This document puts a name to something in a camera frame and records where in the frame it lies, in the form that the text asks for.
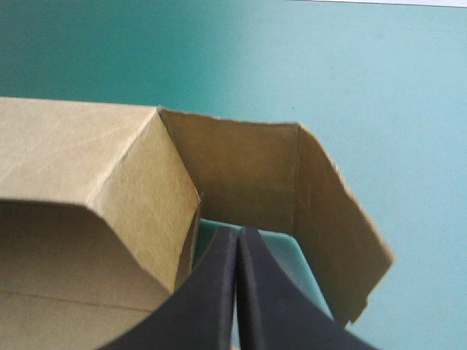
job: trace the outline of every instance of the teal object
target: teal object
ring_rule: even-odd
[[[349,329],[464,349],[467,9],[2,1],[0,95],[300,121],[397,255]]]

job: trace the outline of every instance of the teal wall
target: teal wall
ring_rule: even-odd
[[[464,349],[467,9],[298,1],[2,1],[0,95],[299,120],[398,260],[350,327]]]

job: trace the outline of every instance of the cardboard flap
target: cardboard flap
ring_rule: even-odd
[[[174,290],[198,195],[155,107],[0,98],[0,200],[76,204]]]
[[[316,138],[298,132],[294,236],[334,318],[355,321],[390,267],[389,248]]]
[[[297,125],[221,120],[164,108],[159,114],[204,194],[203,217],[292,230]]]

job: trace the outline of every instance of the cardboard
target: cardboard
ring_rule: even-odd
[[[0,98],[0,154],[11,349],[92,349],[135,325],[185,280],[200,215],[296,237],[343,324],[393,259],[298,123]]]

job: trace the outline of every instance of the black object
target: black object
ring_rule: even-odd
[[[375,350],[308,300],[251,227],[219,228],[180,289],[100,350],[230,349],[235,280],[242,350]]]
[[[101,350],[228,350],[238,233],[222,227],[190,278],[159,309]]]
[[[308,300],[254,228],[239,234],[236,276],[242,350],[375,349]]]

